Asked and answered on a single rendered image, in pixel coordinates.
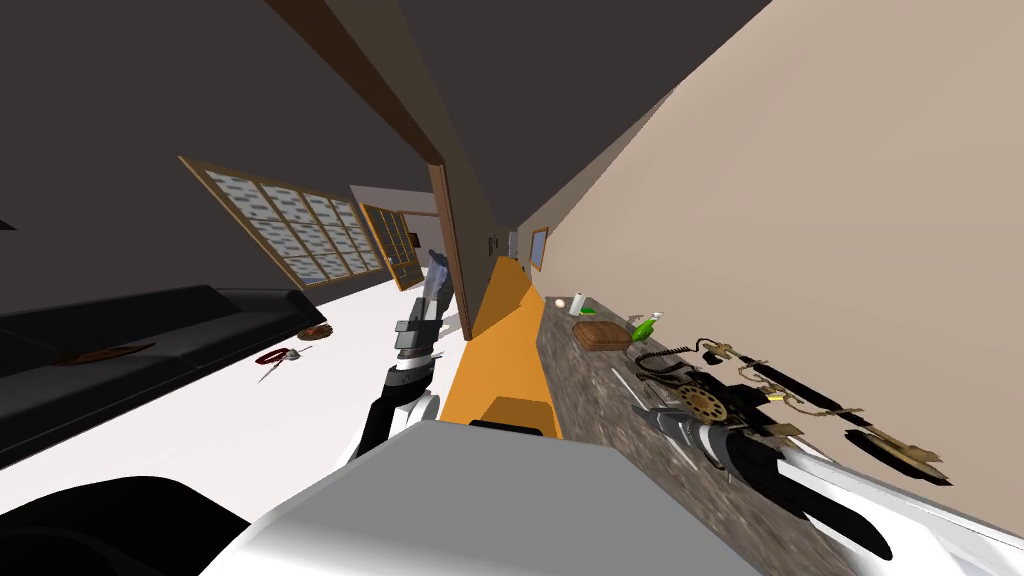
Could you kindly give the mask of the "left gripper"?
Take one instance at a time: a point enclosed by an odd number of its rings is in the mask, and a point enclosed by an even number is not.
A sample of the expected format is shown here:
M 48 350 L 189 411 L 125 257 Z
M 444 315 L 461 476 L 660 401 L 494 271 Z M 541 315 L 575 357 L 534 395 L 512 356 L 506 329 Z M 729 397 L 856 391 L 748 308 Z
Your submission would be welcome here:
M 449 278 L 446 256 L 433 249 L 424 282 L 424 297 L 418 297 L 409 319 L 396 323 L 395 349 L 398 360 L 429 357 L 439 340 L 443 317 L 454 296 L 453 281 Z

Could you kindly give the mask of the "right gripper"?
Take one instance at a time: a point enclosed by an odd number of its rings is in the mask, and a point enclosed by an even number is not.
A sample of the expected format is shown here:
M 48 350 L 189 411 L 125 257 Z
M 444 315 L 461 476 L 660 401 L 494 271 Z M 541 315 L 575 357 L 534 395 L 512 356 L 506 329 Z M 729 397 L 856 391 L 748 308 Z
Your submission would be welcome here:
M 642 408 L 632 406 L 632 411 L 666 438 L 683 442 L 700 450 L 706 456 L 709 448 L 702 440 L 706 425 L 688 412 L 670 407 Z

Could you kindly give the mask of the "wooden glass pane door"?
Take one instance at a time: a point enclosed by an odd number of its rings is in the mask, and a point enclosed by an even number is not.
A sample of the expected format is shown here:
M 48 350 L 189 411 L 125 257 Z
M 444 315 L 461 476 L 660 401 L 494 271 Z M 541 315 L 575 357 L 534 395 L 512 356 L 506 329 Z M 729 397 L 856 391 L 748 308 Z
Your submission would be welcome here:
M 360 207 L 398 289 L 404 291 L 421 283 L 424 275 L 409 236 L 404 215 L 365 203 Z

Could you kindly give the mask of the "orange kitchen cabinet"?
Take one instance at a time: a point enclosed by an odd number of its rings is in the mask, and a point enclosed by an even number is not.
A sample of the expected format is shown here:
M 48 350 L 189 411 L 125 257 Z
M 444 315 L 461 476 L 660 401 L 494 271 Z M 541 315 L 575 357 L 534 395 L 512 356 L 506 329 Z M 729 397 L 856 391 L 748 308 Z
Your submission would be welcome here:
M 483 420 L 562 436 L 537 348 L 543 312 L 544 300 L 519 263 L 499 257 L 473 338 L 454 374 L 442 421 L 468 425 Z

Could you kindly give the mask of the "brown bread loaf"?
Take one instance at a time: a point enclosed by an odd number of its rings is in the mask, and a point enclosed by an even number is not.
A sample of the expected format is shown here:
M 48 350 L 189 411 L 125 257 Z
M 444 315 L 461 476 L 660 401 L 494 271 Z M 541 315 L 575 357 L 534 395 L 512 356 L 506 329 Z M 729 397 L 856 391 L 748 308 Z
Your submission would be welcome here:
M 611 321 L 581 321 L 572 334 L 586 351 L 625 351 L 633 340 L 632 333 Z

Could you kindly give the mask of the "large wooden grid window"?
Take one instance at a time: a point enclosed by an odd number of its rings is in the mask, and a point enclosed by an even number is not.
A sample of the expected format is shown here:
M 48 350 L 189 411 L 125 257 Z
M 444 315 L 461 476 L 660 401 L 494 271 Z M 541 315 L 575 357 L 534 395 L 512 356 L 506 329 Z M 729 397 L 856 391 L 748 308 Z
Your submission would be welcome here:
M 385 270 L 356 201 L 179 160 L 299 289 Z

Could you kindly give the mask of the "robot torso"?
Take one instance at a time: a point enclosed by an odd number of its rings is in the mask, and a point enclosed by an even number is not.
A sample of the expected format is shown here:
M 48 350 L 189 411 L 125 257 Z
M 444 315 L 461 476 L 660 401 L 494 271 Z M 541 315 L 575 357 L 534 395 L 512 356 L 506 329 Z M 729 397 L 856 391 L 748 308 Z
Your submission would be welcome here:
M 201 576 L 760 576 L 617 451 L 426 421 L 312 484 Z

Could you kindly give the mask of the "black sofa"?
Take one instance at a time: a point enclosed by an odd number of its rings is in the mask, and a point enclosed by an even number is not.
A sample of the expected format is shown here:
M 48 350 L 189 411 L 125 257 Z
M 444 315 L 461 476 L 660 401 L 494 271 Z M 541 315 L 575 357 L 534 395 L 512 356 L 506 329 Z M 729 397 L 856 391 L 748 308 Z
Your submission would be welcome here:
M 0 314 L 0 470 L 325 321 L 207 285 Z

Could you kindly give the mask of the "red handled scissors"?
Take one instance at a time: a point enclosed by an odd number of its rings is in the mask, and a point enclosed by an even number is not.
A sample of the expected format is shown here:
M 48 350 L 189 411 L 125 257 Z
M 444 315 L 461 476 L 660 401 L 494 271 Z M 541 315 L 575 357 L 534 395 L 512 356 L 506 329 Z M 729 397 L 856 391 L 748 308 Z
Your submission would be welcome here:
M 267 372 L 261 377 L 258 382 L 265 380 L 270 374 L 272 374 L 282 364 L 290 361 L 298 360 L 302 357 L 302 352 L 308 349 L 308 347 L 302 349 L 295 348 L 279 348 L 272 349 L 263 354 L 262 356 L 256 358 L 254 362 L 261 366 L 268 366 Z

